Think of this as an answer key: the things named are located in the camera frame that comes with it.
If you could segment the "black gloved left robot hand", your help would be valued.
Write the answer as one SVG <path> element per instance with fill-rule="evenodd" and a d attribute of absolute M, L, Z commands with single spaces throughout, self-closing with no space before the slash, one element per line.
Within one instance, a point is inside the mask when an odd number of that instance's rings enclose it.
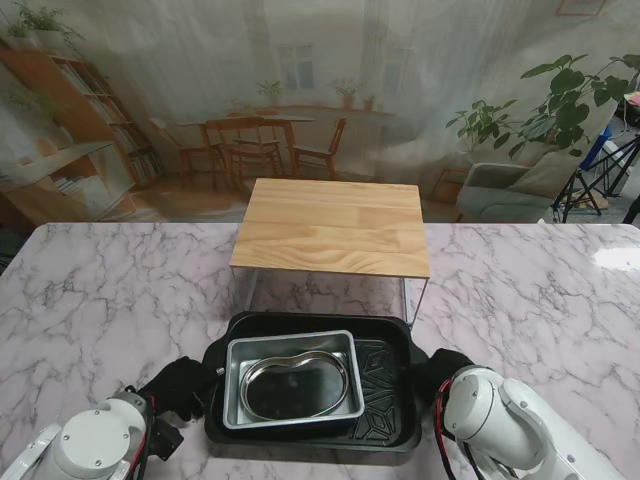
<path fill-rule="evenodd" d="M 157 415 L 172 412 L 188 422 L 204 415 L 204 398 L 219 379 L 217 370 L 183 356 L 165 366 L 138 394 L 151 401 Z"/>

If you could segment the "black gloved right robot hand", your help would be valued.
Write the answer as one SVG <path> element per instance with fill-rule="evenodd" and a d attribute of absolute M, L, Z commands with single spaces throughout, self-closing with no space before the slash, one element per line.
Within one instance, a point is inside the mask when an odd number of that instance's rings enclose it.
<path fill-rule="evenodd" d="M 474 362 L 461 352 L 437 349 L 427 360 L 415 364 L 410 369 L 410 377 L 417 397 L 424 406 L 433 404 L 441 385 L 455 374 Z"/>

